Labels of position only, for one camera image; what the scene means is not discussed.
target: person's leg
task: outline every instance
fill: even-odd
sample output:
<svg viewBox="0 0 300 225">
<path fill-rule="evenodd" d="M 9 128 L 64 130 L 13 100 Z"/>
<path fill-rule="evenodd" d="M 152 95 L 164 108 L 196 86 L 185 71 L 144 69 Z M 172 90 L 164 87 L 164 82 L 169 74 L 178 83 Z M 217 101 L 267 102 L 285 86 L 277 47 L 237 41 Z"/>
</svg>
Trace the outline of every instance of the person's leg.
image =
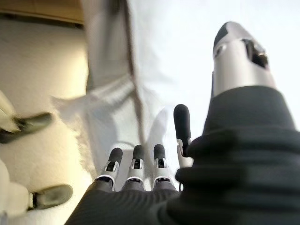
<svg viewBox="0 0 300 225">
<path fill-rule="evenodd" d="M 0 91 L 0 143 L 8 143 L 26 134 L 47 127 L 52 121 L 50 113 L 40 113 L 28 118 L 16 116 L 10 101 Z"/>
<path fill-rule="evenodd" d="M 16 112 L 7 97 L 0 91 L 0 128 L 9 131 L 16 132 L 19 127 L 13 120 Z"/>
<path fill-rule="evenodd" d="M 8 189 L 7 214 L 9 217 L 19 216 L 30 207 L 30 193 L 26 187 L 10 182 Z"/>
<path fill-rule="evenodd" d="M 9 174 L 5 164 L 0 160 L 0 215 L 6 212 L 8 198 Z"/>
</svg>

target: floor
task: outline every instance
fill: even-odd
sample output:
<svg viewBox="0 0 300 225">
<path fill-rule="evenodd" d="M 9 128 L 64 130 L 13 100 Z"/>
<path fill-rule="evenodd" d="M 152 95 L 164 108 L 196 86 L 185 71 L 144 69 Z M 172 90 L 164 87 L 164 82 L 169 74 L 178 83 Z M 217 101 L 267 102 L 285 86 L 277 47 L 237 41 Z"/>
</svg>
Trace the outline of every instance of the floor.
<svg viewBox="0 0 300 225">
<path fill-rule="evenodd" d="M 85 94 L 87 61 L 82 29 L 0 17 L 0 53 L 0 90 L 20 116 L 54 112 L 52 97 Z M 73 131 L 57 116 L 47 129 L 0 145 L 0 158 L 11 180 L 29 191 L 62 183 L 74 189 L 66 204 L 31 211 L 11 219 L 12 225 L 63 224 L 91 181 L 80 166 Z"/>
</svg>

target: white cloth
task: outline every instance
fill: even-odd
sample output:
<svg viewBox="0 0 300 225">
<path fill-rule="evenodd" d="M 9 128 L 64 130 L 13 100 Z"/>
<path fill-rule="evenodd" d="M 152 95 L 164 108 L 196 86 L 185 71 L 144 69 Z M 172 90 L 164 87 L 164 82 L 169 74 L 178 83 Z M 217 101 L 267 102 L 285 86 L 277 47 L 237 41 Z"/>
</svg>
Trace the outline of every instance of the white cloth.
<svg viewBox="0 0 300 225">
<path fill-rule="evenodd" d="M 60 102 L 58 107 L 62 119 L 79 132 L 79 143 L 86 144 L 86 147 L 81 145 L 83 165 L 92 168 L 93 162 L 97 173 L 104 166 L 113 147 L 132 150 L 140 141 L 133 98 L 126 98 L 128 93 L 134 92 L 129 75 L 101 74 L 103 47 L 100 40 L 103 38 L 100 37 L 103 36 L 102 26 L 106 19 L 104 2 L 82 1 L 90 75 L 93 86 L 97 88 L 85 97 Z M 147 143 L 148 179 L 151 177 L 153 146 L 157 143 L 165 146 L 172 175 L 179 167 L 173 125 L 173 108 L 177 104 L 185 104 L 190 110 L 192 139 L 202 133 L 211 93 L 213 42 L 218 29 L 225 22 L 240 23 L 266 47 L 271 55 L 271 70 L 284 74 L 275 76 L 275 80 L 279 80 L 277 86 L 280 90 L 291 95 L 297 89 L 297 85 L 291 82 L 296 79 L 293 74 L 297 71 L 297 57 L 284 55 L 299 52 L 300 47 L 295 44 L 295 38 L 300 25 L 300 3 L 258 0 L 128 2 L 137 94 L 142 102 L 143 135 Z M 299 107 L 293 110 L 295 113 L 300 112 Z M 76 123 L 78 121 L 83 121 L 83 124 L 79 126 Z M 130 157 L 130 154 L 123 157 L 121 169 L 128 170 Z M 119 175 L 120 184 L 125 174 Z"/>
<path fill-rule="evenodd" d="M 18 126 L 12 120 L 15 114 L 14 107 L 3 92 L 0 91 L 0 128 L 9 132 L 18 131 Z"/>
<path fill-rule="evenodd" d="M 24 186 L 9 180 L 8 170 L 0 160 L 0 215 L 9 217 L 25 213 L 29 207 L 30 194 Z"/>
</svg>

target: shoe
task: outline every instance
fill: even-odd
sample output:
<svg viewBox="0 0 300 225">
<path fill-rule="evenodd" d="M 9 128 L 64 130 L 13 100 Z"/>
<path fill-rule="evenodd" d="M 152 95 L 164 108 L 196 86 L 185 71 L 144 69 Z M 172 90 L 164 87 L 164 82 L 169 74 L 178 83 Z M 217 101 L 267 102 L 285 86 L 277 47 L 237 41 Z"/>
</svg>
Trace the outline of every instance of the shoe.
<svg viewBox="0 0 300 225">
<path fill-rule="evenodd" d="M 62 184 L 31 193 L 32 204 L 28 210 L 45 210 L 67 202 L 73 194 L 70 185 Z"/>
<path fill-rule="evenodd" d="M 52 122 L 52 115 L 49 112 L 44 112 L 28 118 L 13 118 L 13 120 L 20 130 L 13 133 L 0 129 L 0 143 L 9 143 L 21 136 L 32 134 L 47 127 Z"/>
</svg>

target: robotic arm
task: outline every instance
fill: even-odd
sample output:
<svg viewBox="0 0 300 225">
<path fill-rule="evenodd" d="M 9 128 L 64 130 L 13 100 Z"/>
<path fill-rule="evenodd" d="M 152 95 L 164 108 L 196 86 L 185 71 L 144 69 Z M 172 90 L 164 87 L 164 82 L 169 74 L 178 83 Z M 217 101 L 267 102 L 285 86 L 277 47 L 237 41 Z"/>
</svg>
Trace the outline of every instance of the robotic arm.
<svg viewBox="0 0 300 225">
<path fill-rule="evenodd" d="M 212 95 L 203 135 L 190 141 L 188 108 L 174 109 L 179 194 L 162 145 L 154 148 L 154 188 L 146 192 L 144 149 L 134 149 L 128 179 L 114 183 L 114 149 L 68 224 L 299 225 L 300 133 L 276 90 L 260 44 L 239 24 L 216 35 Z"/>
</svg>

